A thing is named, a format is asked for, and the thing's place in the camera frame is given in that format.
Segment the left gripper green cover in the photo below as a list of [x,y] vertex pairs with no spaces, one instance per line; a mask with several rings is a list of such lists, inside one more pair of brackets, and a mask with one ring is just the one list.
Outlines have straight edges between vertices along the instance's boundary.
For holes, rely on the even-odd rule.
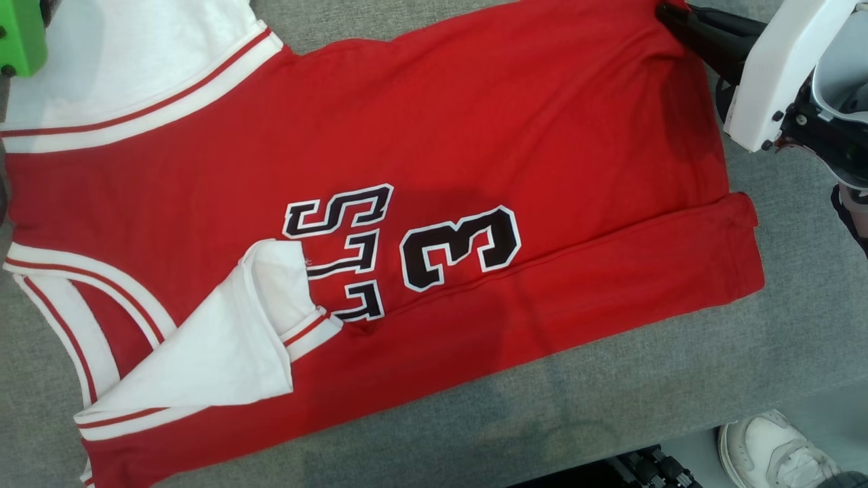
[[32,77],[47,61],[45,36],[49,1],[1,2],[1,71]]

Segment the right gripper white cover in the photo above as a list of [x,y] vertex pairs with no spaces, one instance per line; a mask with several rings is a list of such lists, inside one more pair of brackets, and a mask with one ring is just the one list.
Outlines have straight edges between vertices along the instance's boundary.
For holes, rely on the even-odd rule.
[[865,1],[785,1],[768,24],[694,4],[658,4],[656,18],[737,85],[724,120],[735,142],[805,148],[865,191]]

